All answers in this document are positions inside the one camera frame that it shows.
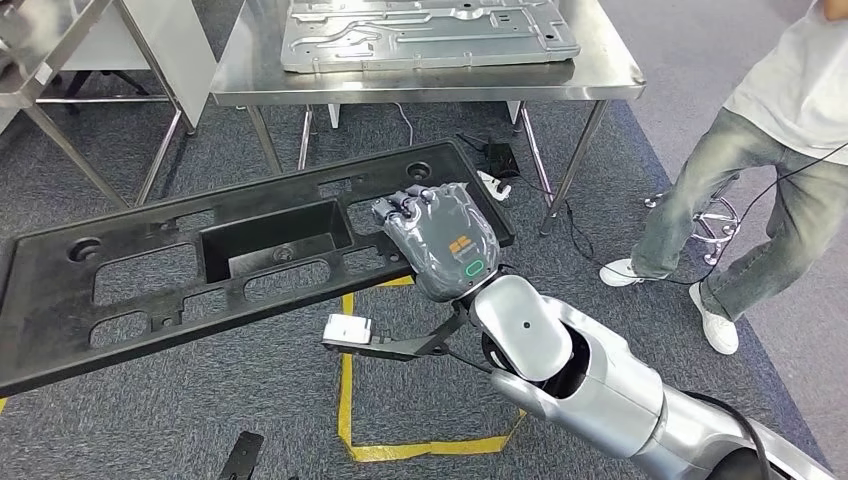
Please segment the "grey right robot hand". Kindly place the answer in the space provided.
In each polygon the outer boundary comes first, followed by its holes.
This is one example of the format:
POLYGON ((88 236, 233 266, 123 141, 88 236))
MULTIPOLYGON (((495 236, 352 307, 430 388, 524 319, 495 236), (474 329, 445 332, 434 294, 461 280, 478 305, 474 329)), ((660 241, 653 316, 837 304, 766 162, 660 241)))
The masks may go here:
POLYGON ((497 235, 464 183, 412 185, 375 200, 371 209, 427 298, 459 300, 496 275, 497 235))

